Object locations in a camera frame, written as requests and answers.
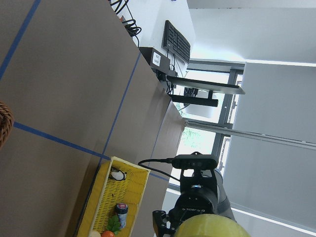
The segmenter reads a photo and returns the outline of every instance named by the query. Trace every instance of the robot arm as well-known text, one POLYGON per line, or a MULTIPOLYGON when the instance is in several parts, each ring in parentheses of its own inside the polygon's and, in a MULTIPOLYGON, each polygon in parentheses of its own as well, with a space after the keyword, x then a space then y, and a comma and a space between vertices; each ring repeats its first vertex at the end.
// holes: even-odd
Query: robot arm
POLYGON ((153 212, 153 226, 157 237, 172 237, 184 221, 201 214, 216 214, 235 220, 223 188, 222 176, 215 170, 218 164, 215 156, 194 152, 191 155, 166 159, 166 162, 181 169, 181 195, 168 214, 163 210, 153 212), (185 177, 186 169, 193 169, 194 175, 185 177), (170 228, 167 227, 167 222, 170 222, 170 228))

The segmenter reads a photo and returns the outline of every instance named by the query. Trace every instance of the paper label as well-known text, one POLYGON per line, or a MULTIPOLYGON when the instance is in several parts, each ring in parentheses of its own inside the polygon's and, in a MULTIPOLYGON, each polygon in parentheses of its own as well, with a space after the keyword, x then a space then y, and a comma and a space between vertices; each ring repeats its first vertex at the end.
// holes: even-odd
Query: paper label
POLYGON ((153 64, 155 64, 155 65, 157 65, 159 67, 160 66, 160 58, 161 58, 161 56, 154 52, 154 54, 153 54, 153 64))

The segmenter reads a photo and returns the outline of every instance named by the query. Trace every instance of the yellow ball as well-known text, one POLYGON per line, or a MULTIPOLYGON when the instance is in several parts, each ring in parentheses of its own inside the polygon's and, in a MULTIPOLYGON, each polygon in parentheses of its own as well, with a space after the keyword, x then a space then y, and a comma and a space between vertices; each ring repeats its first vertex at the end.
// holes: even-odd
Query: yellow ball
POLYGON ((250 237, 250 235, 231 219, 219 215, 203 214, 183 222, 175 237, 250 237))

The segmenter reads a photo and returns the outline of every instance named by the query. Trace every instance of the white egg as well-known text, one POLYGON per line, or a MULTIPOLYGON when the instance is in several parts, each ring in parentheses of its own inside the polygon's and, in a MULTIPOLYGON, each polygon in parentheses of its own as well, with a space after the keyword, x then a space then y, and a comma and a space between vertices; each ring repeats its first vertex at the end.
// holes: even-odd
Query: white egg
POLYGON ((91 231, 89 237, 101 237, 101 235, 97 231, 91 231))

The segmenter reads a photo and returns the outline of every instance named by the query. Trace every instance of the black box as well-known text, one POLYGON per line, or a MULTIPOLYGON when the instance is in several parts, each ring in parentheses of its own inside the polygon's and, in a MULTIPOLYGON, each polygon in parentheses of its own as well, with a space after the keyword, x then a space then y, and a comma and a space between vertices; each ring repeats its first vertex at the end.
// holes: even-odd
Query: black box
POLYGON ((159 51, 152 47, 139 47, 140 52, 146 59, 147 63, 165 74, 170 70, 170 59, 161 54, 159 51))

